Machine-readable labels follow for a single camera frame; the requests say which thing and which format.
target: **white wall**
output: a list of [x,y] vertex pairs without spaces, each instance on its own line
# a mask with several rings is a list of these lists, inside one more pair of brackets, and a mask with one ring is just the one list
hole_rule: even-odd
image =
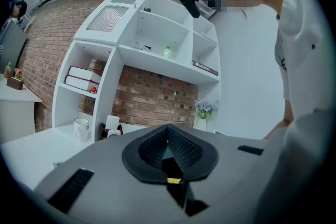
[[261,5],[241,13],[216,13],[222,75],[217,129],[261,139],[282,119],[285,101],[274,58],[276,12]]

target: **white desk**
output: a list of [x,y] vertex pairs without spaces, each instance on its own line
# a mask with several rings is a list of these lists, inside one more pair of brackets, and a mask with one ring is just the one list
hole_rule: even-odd
[[[145,126],[121,123],[124,134]],[[65,162],[89,144],[85,144],[50,128],[0,145],[1,154],[12,176],[34,190],[53,169],[54,163]]]
[[15,90],[0,74],[0,143],[35,133],[34,103],[41,102],[27,87]]

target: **yellow bottle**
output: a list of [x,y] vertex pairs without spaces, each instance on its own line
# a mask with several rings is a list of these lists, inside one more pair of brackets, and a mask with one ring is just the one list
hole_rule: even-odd
[[8,79],[10,77],[11,71],[12,71],[11,63],[9,62],[8,65],[5,68],[5,78],[6,79]]

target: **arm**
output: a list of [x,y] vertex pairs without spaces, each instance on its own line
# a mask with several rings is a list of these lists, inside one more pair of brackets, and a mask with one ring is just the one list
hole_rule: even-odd
[[269,140],[272,136],[272,132],[275,129],[288,127],[288,125],[293,121],[293,112],[292,107],[290,106],[290,102],[285,100],[285,113],[282,121],[280,121],[275,127],[264,137],[264,140]]

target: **thick book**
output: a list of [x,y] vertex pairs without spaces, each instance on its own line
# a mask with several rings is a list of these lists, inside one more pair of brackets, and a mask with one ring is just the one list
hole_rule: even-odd
[[97,84],[100,83],[101,79],[101,76],[93,71],[79,67],[70,67],[69,75],[79,79],[91,80]]
[[210,67],[207,67],[207,66],[205,66],[205,65],[203,65],[203,64],[201,64],[201,63],[199,63],[199,62],[196,62],[196,61],[193,60],[193,61],[191,62],[191,64],[192,64],[193,66],[196,66],[196,67],[198,67],[198,68],[201,68],[201,69],[203,69],[203,70],[205,70],[205,71],[210,72],[211,74],[214,74],[214,75],[218,76],[218,71],[216,71],[216,70],[214,70],[214,69],[212,69],[212,68],[210,68]]
[[73,86],[78,89],[82,89],[85,91],[90,91],[92,87],[96,87],[98,90],[99,84],[91,81],[91,80],[86,80],[86,79],[79,79],[70,75],[67,75],[65,79],[65,84]]

